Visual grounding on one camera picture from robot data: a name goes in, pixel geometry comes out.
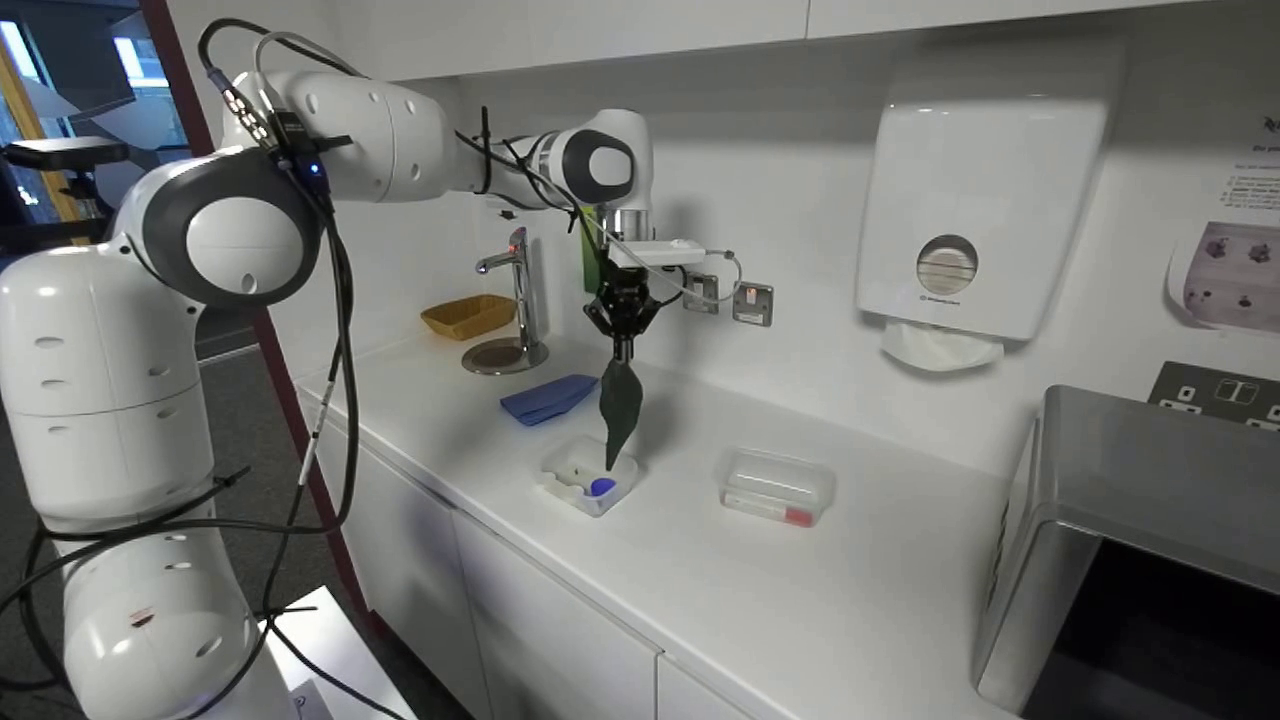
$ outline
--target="white countertop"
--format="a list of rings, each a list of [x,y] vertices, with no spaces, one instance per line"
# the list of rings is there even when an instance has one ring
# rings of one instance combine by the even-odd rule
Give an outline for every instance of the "white countertop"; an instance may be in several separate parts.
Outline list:
[[[593,521],[534,468],[603,435],[596,395],[543,428],[496,400],[600,369],[603,351],[552,344],[543,369],[485,381],[454,344],[413,336],[361,360],[364,440],[750,715],[1006,715],[969,684],[1001,478],[636,369],[645,481]],[[721,507],[727,447],[829,465],[837,504],[817,529]]]

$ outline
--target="white counter surface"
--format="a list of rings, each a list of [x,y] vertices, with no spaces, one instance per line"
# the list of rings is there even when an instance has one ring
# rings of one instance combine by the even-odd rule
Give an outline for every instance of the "white counter surface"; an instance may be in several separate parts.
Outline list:
[[[600,351],[552,344],[543,369],[485,381],[460,348],[413,336],[361,360],[364,440],[750,715],[1006,715],[969,684],[1001,478],[638,369],[645,481],[593,521],[534,468],[571,435],[603,435],[596,395],[543,428],[496,400],[600,369]],[[787,529],[721,507],[727,447],[829,465],[833,511]]]

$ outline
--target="white wall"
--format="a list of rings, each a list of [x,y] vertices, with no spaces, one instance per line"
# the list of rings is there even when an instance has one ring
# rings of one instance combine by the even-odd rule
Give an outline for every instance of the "white wall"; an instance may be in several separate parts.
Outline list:
[[[1100,23],[947,37],[983,44]],[[1161,296],[1169,257],[1205,227],[1260,114],[1280,108],[1272,27],[1280,17],[1262,5],[1169,7],[1120,23],[1132,67],[1061,301],[1040,340],[957,381],[922,381],[883,360],[877,323],[853,310],[878,99],[893,67],[926,37],[543,67],[454,90],[488,106],[499,131],[571,123],[603,106],[638,108],[655,140],[655,224],[731,245],[750,282],[774,284],[766,334],[671,310],[638,340],[638,360],[1002,473],[1047,383],[1148,395],[1164,360],[1280,378],[1276,336],[1183,329]],[[471,260],[505,245],[505,227],[479,220],[479,199],[469,195],[343,210],[343,220],[361,267],[364,351],[416,334],[416,310],[476,292]],[[563,276],[577,249],[558,235],[563,220],[543,217],[534,227]],[[577,311],[577,282],[557,288],[557,329],[596,340]],[[305,304],[284,310],[290,334],[305,329],[299,348],[318,334]]]

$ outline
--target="floor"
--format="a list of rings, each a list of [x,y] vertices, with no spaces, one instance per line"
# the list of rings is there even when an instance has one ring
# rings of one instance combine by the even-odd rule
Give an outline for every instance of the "floor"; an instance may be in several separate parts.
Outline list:
[[[208,316],[201,323],[201,364],[202,364],[202,400],[211,420],[217,468],[253,468],[225,502],[218,517],[238,521],[284,521],[289,491],[295,478],[295,447],[289,440],[281,405],[273,395],[269,369],[253,340],[253,329],[236,316]],[[8,424],[0,428],[0,591],[18,581],[24,547],[35,529],[28,507],[18,465],[8,440]],[[238,572],[249,597],[258,597],[273,547],[264,536],[229,533],[229,552]],[[325,542],[290,542],[284,572],[274,581],[274,601],[289,605],[315,583],[327,583],[404,699],[425,720],[463,720],[469,712],[434,684],[428,667],[421,667],[392,635],[378,635],[334,581],[334,563]],[[43,583],[35,591],[35,616],[61,647],[61,590]],[[0,678],[2,679],[35,679],[43,678],[35,654],[28,647],[24,625],[14,614],[0,616]],[[62,689],[43,694],[2,694],[0,689],[0,720],[78,720],[85,712]]]

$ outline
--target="faucet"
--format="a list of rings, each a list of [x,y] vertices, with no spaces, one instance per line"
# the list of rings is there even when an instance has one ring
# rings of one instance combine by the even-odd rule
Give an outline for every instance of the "faucet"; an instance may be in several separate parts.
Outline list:
[[[508,378],[508,373],[528,373],[531,364],[547,360],[547,348],[541,340],[541,296],[531,284],[531,264],[528,264],[528,232],[516,227],[508,253],[485,257],[476,264],[476,276],[488,276],[490,267],[510,264],[516,272],[516,311],[519,311],[519,334],[516,336],[499,336],[499,340],[485,340],[476,348],[463,351],[463,369],[479,373],[479,378]]]

